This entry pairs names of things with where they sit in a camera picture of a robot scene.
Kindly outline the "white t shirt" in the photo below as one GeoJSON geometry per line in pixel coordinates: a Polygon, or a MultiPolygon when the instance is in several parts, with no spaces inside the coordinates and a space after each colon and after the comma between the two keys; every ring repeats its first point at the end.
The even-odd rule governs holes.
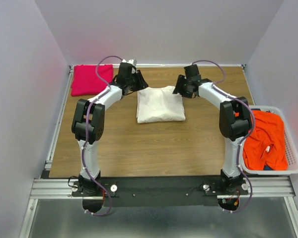
{"type": "Polygon", "coordinates": [[[137,123],[185,121],[181,95],[173,94],[175,87],[151,88],[137,93],[137,123]]]}

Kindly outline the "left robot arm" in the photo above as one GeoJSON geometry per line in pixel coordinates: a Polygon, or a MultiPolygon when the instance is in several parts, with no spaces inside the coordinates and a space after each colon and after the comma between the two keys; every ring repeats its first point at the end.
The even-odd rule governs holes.
{"type": "Polygon", "coordinates": [[[98,181],[98,142],[104,132],[105,112],[127,95],[148,88],[136,65],[135,59],[122,60],[117,75],[103,91],[88,100],[80,99],[76,104],[72,133],[80,148],[81,171],[78,181],[81,187],[90,186],[95,191],[104,189],[98,181]]]}

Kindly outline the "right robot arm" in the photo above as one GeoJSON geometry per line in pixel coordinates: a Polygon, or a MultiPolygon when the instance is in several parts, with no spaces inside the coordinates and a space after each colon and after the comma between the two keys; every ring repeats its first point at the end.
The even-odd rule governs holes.
{"type": "Polygon", "coordinates": [[[245,97],[232,96],[211,80],[203,79],[196,64],[184,67],[184,73],[178,76],[173,94],[201,97],[219,109],[219,129],[225,142],[219,186],[223,192],[232,191],[244,183],[240,157],[246,138],[254,130],[254,114],[245,97]]]}

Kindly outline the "folded pink t shirt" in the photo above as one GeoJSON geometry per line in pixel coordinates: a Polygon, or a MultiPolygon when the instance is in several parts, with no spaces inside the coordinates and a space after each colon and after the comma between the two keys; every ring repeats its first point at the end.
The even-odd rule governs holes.
{"type": "MultiPolygon", "coordinates": [[[[107,83],[110,83],[114,76],[113,65],[100,65],[98,74],[107,83]]],[[[96,95],[107,87],[106,82],[102,81],[96,74],[95,65],[77,65],[74,67],[71,96],[96,95]]]]}

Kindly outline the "orange t shirt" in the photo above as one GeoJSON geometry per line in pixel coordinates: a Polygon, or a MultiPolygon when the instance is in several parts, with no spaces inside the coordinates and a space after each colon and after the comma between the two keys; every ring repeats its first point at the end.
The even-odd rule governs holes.
{"type": "Polygon", "coordinates": [[[254,110],[255,129],[246,138],[243,148],[244,164],[249,170],[274,171],[288,169],[285,126],[281,117],[271,112],[254,110]]]}

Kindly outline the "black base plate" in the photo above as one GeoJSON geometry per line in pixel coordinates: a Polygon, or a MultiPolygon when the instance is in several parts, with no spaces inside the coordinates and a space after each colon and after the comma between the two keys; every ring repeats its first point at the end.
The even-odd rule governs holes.
{"type": "Polygon", "coordinates": [[[154,206],[217,206],[220,197],[230,202],[247,195],[242,177],[231,182],[221,176],[166,176],[166,177],[98,177],[101,185],[78,177],[70,187],[73,197],[91,199],[94,204],[113,207],[154,206]]]}

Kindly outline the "aluminium frame rail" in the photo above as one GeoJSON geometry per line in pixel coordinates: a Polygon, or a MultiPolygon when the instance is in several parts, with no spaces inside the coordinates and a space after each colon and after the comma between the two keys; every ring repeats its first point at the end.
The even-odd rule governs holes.
{"type": "Polygon", "coordinates": [[[30,237],[31,228],[34,224],[34,217],[37,210],[39,200],[43,199],[71,199],[71,189],[67,186],[64,178],[49,178],[48,173],[52,167],[54,153],[59,137],[59,132],[62,124],[62,119],[66,107],[67,97],[70,90],[70,85],[73,80],[74,66],[69,66],[68,79],[66,81],[65,92],[62,97],[60,112],[57,117],[57,122],[54,127],[52,140],[48,149],[48,154],[45,160],[44,168],[38,179],[34,179],[30,191],[29,201],[26,208],[24,220],[22,223],[20,237],[30,237]]]}

